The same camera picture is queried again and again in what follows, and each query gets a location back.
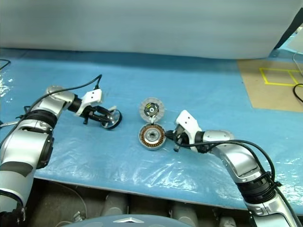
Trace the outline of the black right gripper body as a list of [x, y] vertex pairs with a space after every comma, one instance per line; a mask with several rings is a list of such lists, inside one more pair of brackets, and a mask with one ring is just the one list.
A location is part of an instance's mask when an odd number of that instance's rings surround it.
[[189, 137], [185, 133], [185, 129], [181, 126], [178, 125], [174, 132], [173, 132], [173, 141], [177, 145], [188, 145], [189, 144]]

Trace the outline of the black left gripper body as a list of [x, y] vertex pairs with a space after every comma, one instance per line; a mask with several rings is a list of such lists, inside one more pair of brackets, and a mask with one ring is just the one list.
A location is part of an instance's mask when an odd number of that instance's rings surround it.
[[81, 117], [84, 118], [83, 124], [88, 124], [88, 120], [92, 119], [93, 120], [93, 115], [96, 115], [95, 112], [98, 112], [98, 107], [99, 106], [87, 106], [83, 112], [81, 113]]

